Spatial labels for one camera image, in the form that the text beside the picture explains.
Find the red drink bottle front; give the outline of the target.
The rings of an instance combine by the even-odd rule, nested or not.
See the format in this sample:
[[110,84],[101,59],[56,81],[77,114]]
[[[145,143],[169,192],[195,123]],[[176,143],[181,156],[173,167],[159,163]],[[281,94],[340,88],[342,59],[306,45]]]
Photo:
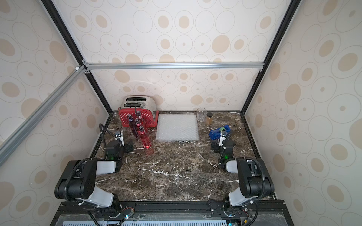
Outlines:
[[139,136],[140,136],[140,139],[141,139],[141,141],[143,143],[144,148],[146,148],[146,149],[151,148],[151,145],[152,145],[151,141],[150,141],[149,136],[148,136],[148,134],[145,131],[143,126],[139,127]]

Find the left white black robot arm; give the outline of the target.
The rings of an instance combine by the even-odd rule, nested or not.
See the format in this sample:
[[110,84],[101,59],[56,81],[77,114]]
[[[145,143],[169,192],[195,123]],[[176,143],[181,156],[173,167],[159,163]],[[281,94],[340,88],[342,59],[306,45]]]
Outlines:
[[85,158],[69,161],[60,176],[54,195],[57,199],[68,202],[90,204],[96,208],[122,208],[117,195],[96,186],[99,175],[119,172],[123,165],[125,153],[133,150],[132,144],[126,144],[123,132],[110,132],[103,124],[99,124],[105,156],[101,159]]

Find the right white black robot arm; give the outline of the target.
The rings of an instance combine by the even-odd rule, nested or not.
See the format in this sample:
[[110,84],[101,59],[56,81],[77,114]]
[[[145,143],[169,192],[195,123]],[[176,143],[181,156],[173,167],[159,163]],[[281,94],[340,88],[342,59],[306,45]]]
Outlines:
[[241,207],[252,204],[274,194],[274,184],[266,168],[265,162],[258,158],[233,156],[234,142],[224,140],[222,143],[212,142],[210,149],[218,153],[218,166],[238,176],[239,187],[228,193],[225,198],[226,207]]

